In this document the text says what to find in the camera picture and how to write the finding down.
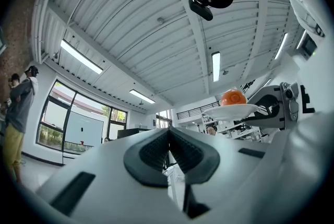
yellow pants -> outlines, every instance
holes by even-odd
[[[15,180],[14,169],[19,168],[21,163],[21,151],[23,146],[23,133],[16,130],[12,124],[6,128],[3,147],[4,163],[8,172]]]

person's arm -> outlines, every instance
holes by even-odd
[[[25,79],[22,83],[18,84],[15,88],[11,89],[10,98],[16,100],[23,93],[28,92],[32,88],[32,84],[29,79]]]

orange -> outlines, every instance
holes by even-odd
[[[240,90],[230,89],[224,93],[221,97],[221,106],[234,105],[234,104],[246,104],[246,97]]]

red object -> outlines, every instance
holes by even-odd
[[[246,104],[246,97],[240,90],[230,89],[224,93],[221,97],[221,106],[234,105],[234,104]]]

person's leg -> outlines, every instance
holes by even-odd
[[[23,133],[20,133],[20,138],[21,138],[21,140],[19,139],[20,144],[16,152],[15,161],[13,163],[13,168],[14,168],[17,183],[22,183],[21,175],[20,175],[20,164],[21,164],[21,152],[22,152],[22,146],[23,146]]]
[[[16,130],[12,124],[9,124],[5,132],[5,140],[3,147],[4,164],[8,170],[9,175],[15,180],[14,161],[16,159],[17,151],[22,141],[22,133]]]

